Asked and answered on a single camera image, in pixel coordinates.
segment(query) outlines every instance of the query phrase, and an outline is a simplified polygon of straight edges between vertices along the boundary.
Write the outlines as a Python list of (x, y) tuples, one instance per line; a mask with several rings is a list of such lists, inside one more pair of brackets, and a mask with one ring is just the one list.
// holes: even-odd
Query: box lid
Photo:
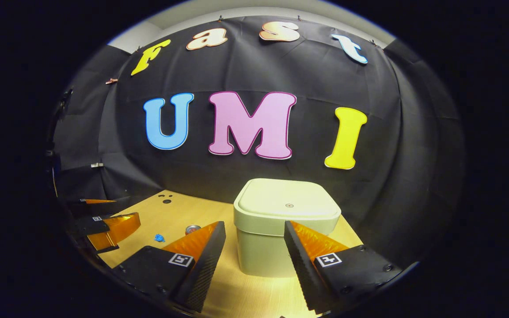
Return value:
[(266, 235), (284, 235), (284, 222), (299, 222), (323, 234), (337, 225), (341, 208), (316, 183), (252, 179), (234, 202), (235, 226)]

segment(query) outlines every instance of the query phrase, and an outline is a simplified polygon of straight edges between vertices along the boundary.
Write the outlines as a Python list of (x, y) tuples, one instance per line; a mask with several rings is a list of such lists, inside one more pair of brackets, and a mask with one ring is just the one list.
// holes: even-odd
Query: letter u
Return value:
[(181, 93), (172, 96), (170, 102), (175, 108), (175, 129), (172, 135), (166, 136), (160, 127), (160, 114), (164, 106), (163, 98), (147, 101), (143, 108), (147, 113), (147, 138), (154, 147), (172, 150), (180, 147), (188, 137), (188, 106), (194, 100), (192, 93)]

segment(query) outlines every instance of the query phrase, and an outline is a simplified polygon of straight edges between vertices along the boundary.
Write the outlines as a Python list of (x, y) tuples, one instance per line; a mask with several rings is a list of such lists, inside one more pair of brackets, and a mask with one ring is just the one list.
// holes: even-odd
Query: pink letter m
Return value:
[(246, 155), (256, 136), (262, 131), (262, 140), (254, 152), (263, 158), (288, 159), (292, 150), (288, 147), (289, 112), (296, 103), (292, 94), (272, 92), (266, 94), (252, 116), (235, 92), (218, 92), (209, 97), (216, 107), (216, 124), (213, 143), (209, 152), (214, 155), (230, 155), (228, 129), (243, 155)]

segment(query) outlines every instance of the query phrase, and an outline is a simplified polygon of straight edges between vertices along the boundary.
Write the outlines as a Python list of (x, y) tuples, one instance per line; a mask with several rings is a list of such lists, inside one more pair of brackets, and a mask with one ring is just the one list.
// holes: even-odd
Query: orange translucent panel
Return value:
[(103, 219), (103, 221), (109, 226), (109, 231), (87, 236), (97, 251), (107, 247), (117, 246), (117, 243), (133, 234), (139, 226), (141, 226), (139, 214), (136, 212)]
[(115, 200), (85, 199), (86, 204), (107, 203), (107, 202), (115, 202)]
[(347, 246), (328, 238), (327, 236), (303, 226), (299, 223), (291, 221), (293, 229), (297, 233), (301, 244), (304, 246), (306, 254), (313, 262), (317, 256), (340, 252), (348, 249)]
[(190, 255), (193, 256), (194, 260), (198, 261), (218, 223), (219, 222), (215, 222), (206, 227), (202, 227), (201, 229), (175, 240), (167, 246), (164, 246), (162, 249), (172, 253)]

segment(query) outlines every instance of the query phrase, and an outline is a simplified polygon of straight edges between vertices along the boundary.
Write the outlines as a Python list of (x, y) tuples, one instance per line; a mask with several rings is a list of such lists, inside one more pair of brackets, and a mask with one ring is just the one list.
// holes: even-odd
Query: small can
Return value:
[(199, 225), (190, 225), (190, 226), (186, 227), (186, 235), (188, 235), (192, 232), (195, 232), (199, 229), (201, 229), (201, 226), (199, 226)]

